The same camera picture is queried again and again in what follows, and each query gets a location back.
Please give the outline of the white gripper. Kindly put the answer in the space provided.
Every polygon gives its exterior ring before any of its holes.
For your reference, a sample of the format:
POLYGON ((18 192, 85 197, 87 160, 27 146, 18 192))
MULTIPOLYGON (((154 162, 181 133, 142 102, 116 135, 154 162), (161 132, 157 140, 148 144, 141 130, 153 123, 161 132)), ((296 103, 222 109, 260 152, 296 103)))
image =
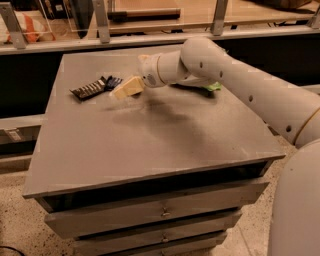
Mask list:
POLYGON ((160 54, 139 55, 138 71, 142 79, 140 76, 133 76, 118 85, 110 95, 116 99, 124 99, 141 93, 144 90, 145 85, 150 88, 163 87, 165 83, 161 80, 158 72, 159 58, 160 54))

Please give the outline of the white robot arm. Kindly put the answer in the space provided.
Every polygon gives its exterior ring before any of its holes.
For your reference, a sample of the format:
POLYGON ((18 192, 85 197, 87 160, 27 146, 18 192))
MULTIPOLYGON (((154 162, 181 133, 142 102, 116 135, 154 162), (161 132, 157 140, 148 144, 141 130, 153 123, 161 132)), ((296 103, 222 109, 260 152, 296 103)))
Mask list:
POLYGON ((267 256, 320 256, 320 96, 231 57, 206 37, 138 60, 150 88, 221 83, 297 148, 277 183, 267 256))

